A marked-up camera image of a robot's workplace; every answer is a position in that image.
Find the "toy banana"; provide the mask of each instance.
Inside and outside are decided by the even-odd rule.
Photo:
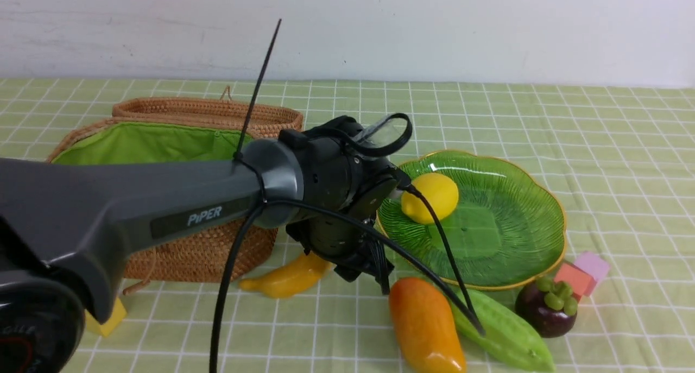
[[[314,286],[328,269],[331,262],[321,259],[313,252],[303,252],[285,266],[259,277],[239,281],[243,291],[257,291],[273,299],[286,299]]]

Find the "gold rim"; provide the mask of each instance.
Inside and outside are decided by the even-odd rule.
[[[552,193],[552,192],[550,192],[549,190],[547,190],[546,187],[543,187],[543,186],[539,185],[538,181],[537,181],[530,173],[528,173],[526,170],[524,170],[524,168],[521,168],[521,167],[519,167],[518,165],[515,165],[515,163],[509,162],[509,160],[501,159],[501,158],[499,158],[499,157],[494,157],[494,156],[478,156],[478,155],[474,155],[474,153],[466,152],[466,150],[458,150],[458,149],[437,150],[436,152],[428,153],[427,155],[424,155],[424,156],[422,156],[422,157],[414,158],[414,159],[409,160],[409,161],[407,161],[407,162],[400,163],[400,164],[398,165],[398,168],[400,168],[400,167],[406,165],[407,163],[420,162],[420,161],[422,161],[422,160],[428,158],[429,156],[436,155],[436,154],[438,154],[438,153],[447,153],[447,152],[452,152],[452,153],[463,153],[464,155],[469,155],[469,156],[476,157],[476,158],[479,158],[479,159],[497,160],[497,161],[501,161],[501,162],[508,163],[508,164],[511,165],[512,167],[517,168],[518,170],[520,170],[521,172],[523,172],[525,175],[527,175],[527,176],[531,179],[531,181],[532,181],[535,185],[537,185],[538,187],[540,187],[541,190],[543,190],[544,192],[548,193],[548,194],[554,199],[554,201],[555,201],[556,203],[558,203],[558,206],[560,207],[560,210],[563,212],[563,251],[560,253],[558,259],[555,260],[555,262],[554,262],[553,264],[551,264],[551,266],[549,266],[547,269],[545,269],[545,270],[539,272],[538,274],[535,274],[535,275],[532,276],[532,277],[529,277],[528,279],[525,279],[524,281],[517,282],[517,283],[512,284],[512,285],[507,285],[507,286],[477,286],[477,285],[470,285],[470,284],[467,284],[466,282],[464,282],[464,286],[466,286],[468,289],[480,290],[480,291],[484,291],[484,292],[501,292],[501,291],[504,291],[504,290],[516,289],[517,287],[526,286],[526,284],[529,284],[530,282],[534,281],[534,279],[538,279],[538,277],[545,276],[546,274],[549,274],[549,272],[553,271],[553,269],[555,269],[555,268],[564,260],[564,256],[565,256],[565,254],[566,254],[566,252],[567,252],[567,245],[568,245],[568,244],[567,244],[567,212],[566,212],[565,209],[564,209],[563,203],[561,203],[561,202],[558,200],[558,197],[556,197],[556,196],[554,195],[554,193]],[[384,236],[386,236],[387,238],[389,238],[389,235],[387,234],[386,230],[384,229],[384,226],[382,225],[381,220],[379,220],[379,211],[378,211],[378,210],[377,210],[377,219],[376,219],[375,222],[376,222],[377,226],[379,227],[379,229],[380,229],[380,230],[382,231],[382,233],[384,234]],[[459,286],[459,282],[458,282],[458,281],[455,281],[455,280],[452,280],[452,279],[448,279],[447,277],[439,277],[439,278],[442,279],[442,281],[444,281],[444,282],[446,282],[446,283],[448,283],[448,284],[450,284],[450,285]]]

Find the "green basket lining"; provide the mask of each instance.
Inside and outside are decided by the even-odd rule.
[[[120,122],[62,151],[60,165],[114,165],[228,160],[240,130],[216,130],[164,123]],[[244,143],[252,140],[246,136]]]

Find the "red block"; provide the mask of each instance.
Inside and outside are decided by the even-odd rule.
[[[573,296],[579,302],[586,296],[596,284],[592,276],[574,267],[570,263],[563,263],[554,278],[555,282],[565,281],[572,287]]]

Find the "table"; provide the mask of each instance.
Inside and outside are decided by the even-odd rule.
[[[140,96],[216,98],[244,81],[0,79],[0,156],[44,160],[67,133]],[[533,175],[566,210],[568,259],[594,251],[608,279],[581,302],[572,333],[548,340],[558,371],[693,371],[695,366],[695,89],[530,84],[269,81],[258,103],[305,114],[311,127],[385,111],[414,120],[399,163],[442,148],[502,157]],[[281,234],[251,275],[300,252]],[[217,286],[152,282],[123,297],[129,314],[109,338],[85,333],[65,369],[206,371]],[[510,304],[516,291],[493,296]],[[224,371],[410,371],[376,282],[330,274],[286,301],[240,293],[226,303]],[[233,322],[230,331],[229,322]],[[463,340],[469,372],[512,371]]]

